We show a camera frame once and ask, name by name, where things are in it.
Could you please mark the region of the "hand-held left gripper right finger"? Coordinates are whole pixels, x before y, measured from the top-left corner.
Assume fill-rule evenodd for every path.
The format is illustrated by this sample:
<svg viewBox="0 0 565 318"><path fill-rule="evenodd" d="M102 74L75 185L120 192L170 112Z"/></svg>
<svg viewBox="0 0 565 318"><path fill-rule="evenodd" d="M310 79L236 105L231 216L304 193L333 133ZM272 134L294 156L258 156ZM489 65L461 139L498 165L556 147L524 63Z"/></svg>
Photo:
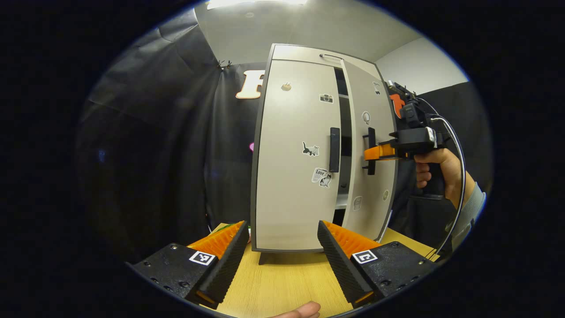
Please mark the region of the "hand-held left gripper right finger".
<svg viewBox="0 0 565 318"><path fill-rule="evenodd" d="M397 294L439 267L401 242L380 244L325 220L317 239L353 308Z"/></svg>

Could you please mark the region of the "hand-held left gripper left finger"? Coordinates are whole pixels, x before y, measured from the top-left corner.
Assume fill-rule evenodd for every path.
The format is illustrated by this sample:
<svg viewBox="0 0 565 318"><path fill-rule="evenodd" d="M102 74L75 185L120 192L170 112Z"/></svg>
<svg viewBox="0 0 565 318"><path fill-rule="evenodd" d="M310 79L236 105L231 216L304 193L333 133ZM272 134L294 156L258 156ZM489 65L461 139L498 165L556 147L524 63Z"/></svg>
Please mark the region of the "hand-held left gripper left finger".
<svg viewBox="0 0 565 318"><path fill-rule="evenodd" d="M126 264L168 294L216 310L234 280L248 239L248 222L240 221L187 246L170 243Z"/></svg>

